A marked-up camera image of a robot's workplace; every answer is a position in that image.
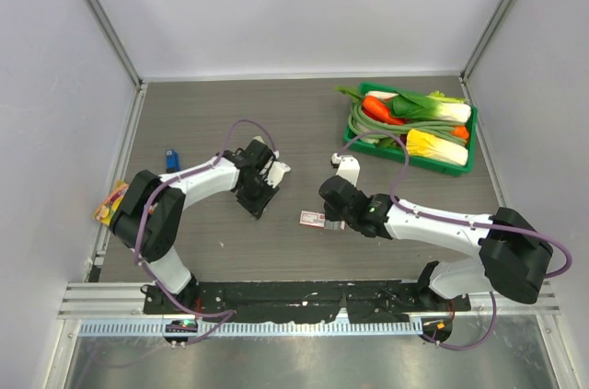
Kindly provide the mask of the white red staple box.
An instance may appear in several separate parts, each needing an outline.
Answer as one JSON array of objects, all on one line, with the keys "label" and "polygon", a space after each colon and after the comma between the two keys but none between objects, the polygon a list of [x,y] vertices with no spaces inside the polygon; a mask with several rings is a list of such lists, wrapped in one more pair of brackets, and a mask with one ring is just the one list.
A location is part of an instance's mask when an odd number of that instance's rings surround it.
[{"label": "white red staple box", "polygon": [[299,223],[305,226],[323,228],[328,230],[343,230],[345,222],[329,221],[324,213],[301,211]]}]

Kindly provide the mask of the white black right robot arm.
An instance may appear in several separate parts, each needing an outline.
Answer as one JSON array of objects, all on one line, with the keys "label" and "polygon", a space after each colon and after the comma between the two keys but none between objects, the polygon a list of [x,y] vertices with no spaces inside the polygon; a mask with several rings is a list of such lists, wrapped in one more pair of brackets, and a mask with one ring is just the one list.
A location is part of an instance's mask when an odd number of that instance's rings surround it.
[{"label": "white black right robot arm", "polygon": [[459,214],[421,207],[387,194],[365,195],[340,176],[318,190],[329,218],[366,237],[411,240],[464,255],[428,263],[415,297],[428,311],[472,292],[497,292],[517,303],[537,302],[553,249],[517,211]]}]

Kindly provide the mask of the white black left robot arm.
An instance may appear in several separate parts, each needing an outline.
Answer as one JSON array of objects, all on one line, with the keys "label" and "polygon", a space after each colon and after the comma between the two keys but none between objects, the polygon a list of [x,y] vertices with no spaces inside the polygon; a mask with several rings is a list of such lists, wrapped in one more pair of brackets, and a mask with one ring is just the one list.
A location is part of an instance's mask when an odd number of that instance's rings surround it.
[{"label": "white black left robot arm", "polygon": [[137,173],[111,192],[96,219],[155,277],[165,305],[184,315],[196,307],[199,284],[174,247],[183,212],[213,195],[231,192],[259,219],[290,171],[279,153],[256,137],[246,148],[224,150],[177,173]]}]

